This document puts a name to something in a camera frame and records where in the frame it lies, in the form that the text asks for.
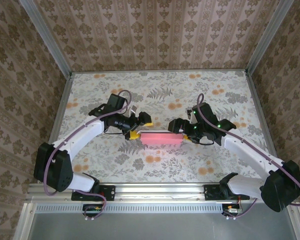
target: pink sponge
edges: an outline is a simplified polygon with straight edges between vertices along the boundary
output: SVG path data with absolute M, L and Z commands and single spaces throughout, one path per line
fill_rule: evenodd
M 175 133 L 142 133 L 140 140 L 145 145 L 181 144 L 184 136 Z

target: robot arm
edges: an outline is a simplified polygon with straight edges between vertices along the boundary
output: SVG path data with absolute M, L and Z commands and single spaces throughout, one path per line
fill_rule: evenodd
M 89 116 L 68 135 L 53 142 L 43 143 L 38 148 L 34 167 L 34 177 L 43 182 L 46 165 L 56 146 L 63 145 L 56 151 L 47 173 L 47 185 L 62 192 L 65 189 L 80 190 L 83 192 L 98 193 L 99 181 L 85 173 L 73 172 L 72 161 L 77 153 L 93 138 L 102 134 L 109 127 L 115 127 L 122 131 L 124 136 L 138 126 L 151 124 L 151 117 L 146 112 L 140 112 L 136 117 L 135 108 L 129 116 L 114 113 L 123 108 L 127 100 L 119 95 L 111 94 L 107 104 L 93 109 Z
M 300 183 L 300 170 L 298 165 L 292 160 L 283 162 L 274 157 L 253 142 L 245 139 L 244 142 L 232 136 L 235 134 L 241 138 L 240 131 L 230 121 L 218 120 L 213 114 L 207 103 L 199 105 L 204 117 L 213 125 L 226 130 L 228 134 L 211 127 L 198 114 L 198 108 L 195 105 L 188 111 L 190 121 L 186 119 L 174 119 L 169 123 L 168 130 L 173 133 L 183 133 L 195 144 L 201 144 L 200 139 L 207 137 L 220 146 L 228 149 L 232 153 L 249 164 L 260 176 L 260 178 L 251 178 L 230 173 L 220 181 L 218 192 L 207 193 L 216 196 L 215 200 L 228 200 L 237 197 L 237 195 L 246 195 L 262 199 L 264 203 L 276 212 L 282 211 L 286 206 L 292 203 L 300 196 L 300 188 L 276 165 L 283 167 Z M 251 144 L 259 152 L 253 150 L 247 143 Z M 260 153 L 266 154 L 270 161 L 265 159 Z

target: floral table surface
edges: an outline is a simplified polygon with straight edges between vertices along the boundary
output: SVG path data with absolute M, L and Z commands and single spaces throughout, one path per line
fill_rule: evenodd
M 131 104 L 138 111 L 151 115 L 154 126 L 139 130 L 167 130 L 172 119 L 188 119 L 187 109 L 196 104 L 199 93 L 204 93 L 219 119 L 230 120 L 243 135 L 266 149 L 243 71 L 75 74 L 59 137 L 77 127 L 90 110 L 106 103 L 111 93 L 122 89 L 132 92 Z M 122 135 L 107 134 L 89 142 L 72 166 L 75 172 L 108 183 L 218 182 L 231 172 L 258 177 L 242 159 L 217 144 L 201 146 L 184 141 L 181 146 L 147 146 L 139 139 L 126 141 Z

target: aluminum frame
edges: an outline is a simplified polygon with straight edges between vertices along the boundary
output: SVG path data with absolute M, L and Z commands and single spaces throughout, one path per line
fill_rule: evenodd
M 284 20 L 287 12 L 289 11 L 291 5 L 294 3 L 294 0 L 282 0 L 278 3 L 268 25 L 266 26 L 262 37 L 260 38 L 253 54 L 246 66 L 247 71 L 250 74 L 253 74 L 258 63 L 260 62 L 262 56 L 266 52 L 269 44 L 274 38 L 277 30 L 279 29 L 282 21 Z
M 240 72 L 243 68 L 236 69 L 157 69 L 157 70 L 122 70 L 122 71 L 74 71 L 72 74 L 124 74 L 124 73 L 169 73 L 169 72 Z
M 71 93 L 71 87 L 74 80 L 75 74 L 71 75 L 69 81 L 67 81 L 66 87 L 63 91 L 62 98 L 57 112 L 55 124 L 53 125 L 52 133 L 50 136 L 51 142 L 58 138 L 60 127 L 65 113 L 66 105 L 68 102 L 69 95 Z M 268 151 L 270 154 L 277 156 L 270 132 L 266 123 L 265 116 L 263 114 L 260 101 L 258 99 L 257 91 L 253 84 L 251 75 L 246 73 L 246 80 L 249 85 L 249 89 L 252 95 L 252 99 L 257 111 L 261 128 L 264 134 Z M 102 185 L 115 185 L 116 196 L 114 201 L 109 201 L 109 205 L 135 205 L 135 204 L 222 204 L 222 203 L 233 203 L 233 201 L 205 201 L 203 193 L 203 185 L 214 184 L 214 183 L 102 183 Z M 91 202 L 84 201 L 71 201 L 71 191 L 66 190 L 58 193 L 56 196 L 47 196 L 44 192 L 42 183 L 30 184 L 28 195 L 25 199 L 20 220 L 16 229 L 14 240 L 28 239 L 34 214 L 36 213 L 36 207 L 38 204 L 88 204 Z M 300 207 L 288 206 L 287 207 L 289 217 L 293 226 L 296 238 L 300 240 Z
M 49 49 L 49 52 L 53 56 L 64 77 L 67 79 L 71 75 L 71 68 L 56 43 L 53 33 L 50 32 L 44 18 L 41 16 L 35 2 L 33 0 L 20 0 L 20 3 L 29 15 L 33 25 Z

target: damask wallpaper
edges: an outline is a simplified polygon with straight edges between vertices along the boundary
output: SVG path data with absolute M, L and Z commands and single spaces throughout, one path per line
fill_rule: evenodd
M 244 69 L 279 0 L 34 0 L 73 72 Z
M 277 154 L 300 166 L 300 0 L 252 75 Z
M 65 78 L 17 0 L 0 0 L 0 240 L 12 239 Z

